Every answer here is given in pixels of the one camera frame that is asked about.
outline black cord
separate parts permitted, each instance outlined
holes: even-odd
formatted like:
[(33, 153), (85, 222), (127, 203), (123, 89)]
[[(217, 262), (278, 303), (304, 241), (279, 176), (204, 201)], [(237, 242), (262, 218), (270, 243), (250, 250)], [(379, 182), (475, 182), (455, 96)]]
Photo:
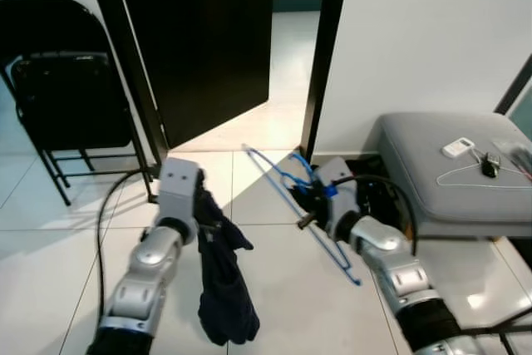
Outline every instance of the black cord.
[(98, 319), (96, 322), (96, 331), (98, 330), (98, 326), (100, 325), (101, 318), (103, 317), (104, 307), (105, 307), (105, 301), (106, 301), (106, 287), (105, 287), (105, 278), (104, 278), (104, 269), (103, 269), (103, 253), (101, 250), (101, 221), (103, 220), (103, 215), (106, 212), (107, 202), (111, 198), (112, 194), (118, 189), (118, 187), (124, 183), (126, 180), (131, 178), (133, 175), (143, 173), (144, 170), (138, 169), (138, 170), (130, 170), (129, 172), (126, 172), (124, 176), (122, 176), (119, 180), (117, 180), (113, 186), (109, 189), (107, 192), (107, 195), (105, 199), (103, 200), (103, 203), (101, 203), (100, 212), (98, 213), (98, 220), (96, 222), (96, 257), (98, 259), (98, 284), (99, 284), (99, 298), (98, 298)]
[(417, 220), (416, 216), (414, 214), (414, 209), (412, 208), (411, 201), (408, 199), (408, 196), (405, 193), (405, 190), (403, 190), (397, 183), (395, 183), (393, 180), (389, 180), (388, 178), (385, 178), (383, 176), (378, 175), (357, 175), (357, 176), (348, 176), (345, 178), (341, 178), (338, 180), (333, 180), (332, 184), (335, 186), (341, 185), (342, 183), (350, 182), (351, 180), (355, 181), (361, 181), (361, 182), (381, 182), (385, 185), (390, 185), (393, 187), (397, 192), (399, 192), (406, 204), (406, 208), (408, 210), (408, 214), (410, 216), (411, 221), (411, 228), (412, 228), (412, 248), (411, 252), (412, 255), (416, 255), (417, 253)]

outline white remote control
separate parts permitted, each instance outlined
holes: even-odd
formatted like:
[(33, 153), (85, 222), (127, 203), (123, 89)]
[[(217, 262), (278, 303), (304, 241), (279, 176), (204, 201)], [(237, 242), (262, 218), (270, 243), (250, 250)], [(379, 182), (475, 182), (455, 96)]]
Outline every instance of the white remote control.
[(460, 139), (453, 141), (449, 145), (443, 147), (441, 149), (441, 152), (449, 158), (456, 158), (474, 148), (475, 143), (473, 143), (466, 137), (461, 137)]

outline gray ottoman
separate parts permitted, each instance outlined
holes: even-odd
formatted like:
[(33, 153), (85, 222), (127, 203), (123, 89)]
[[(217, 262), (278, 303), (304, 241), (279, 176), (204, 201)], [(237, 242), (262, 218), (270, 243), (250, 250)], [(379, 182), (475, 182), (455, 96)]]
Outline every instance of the gray ottoman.
[(482, 152), (500, 155), (501, 166), (516, 170), (492, 141), (531, 144), (506, 117), (396, 113), (382, 116), (380, 123), (379, 151), (391, 178), (410, 197), (421, 237), (532, 236), (532, 184), (522, 174), (500, 170), (491, 179), (472, 166), (440, 178), (477, 163), (472, 154), (456, 159), (442, 154), (444, 145), (460, 137), (472, 140)]

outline gray cushion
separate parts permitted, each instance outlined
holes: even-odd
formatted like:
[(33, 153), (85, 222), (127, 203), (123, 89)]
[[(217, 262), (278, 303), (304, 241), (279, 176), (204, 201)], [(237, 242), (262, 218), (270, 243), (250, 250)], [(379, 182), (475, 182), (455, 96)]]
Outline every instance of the gray cushion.
[[(381, 118), (380, 151), (392, 178), (401, 177), (416, 206), (439, 223), (523, 225), (532, 234), (532, 184), (521, 174), (500, 171), (496, 179), (470, 168), (447, 176), (442, 184), (519, 186), (529, 189), (441, 186), (436, 178), (476, 163), (473, 155), (450, 159), (444, 145), (464, 136), (482, 152), (500, 154), (494, 139), (530, 145), (527, 137), (506, 117), (497, 114), (396, 113)], [(515, 170), (503, 155), (502, 166)]]

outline black folding chair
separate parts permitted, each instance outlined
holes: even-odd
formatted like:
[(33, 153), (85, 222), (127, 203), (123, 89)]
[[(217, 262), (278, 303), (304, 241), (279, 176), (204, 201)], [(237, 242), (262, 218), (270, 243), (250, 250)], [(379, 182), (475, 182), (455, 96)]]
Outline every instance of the black folding chair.
[[(11, 76), (7, 67), (12, 65)], [(106, 33), (72, 0), (0, 1), (0, 75), (17, 115), (66, 205), (68, 178), (121, 174), (96, 170), (91, 159), (136, 157), (149, 199), (151, 176)], [(133, 154), (89, 155), (123, 147)], [(55, 151), (79, 156), (57, 157)], [(87, 172), (63, 172), (60, 162), (84, 160)]]

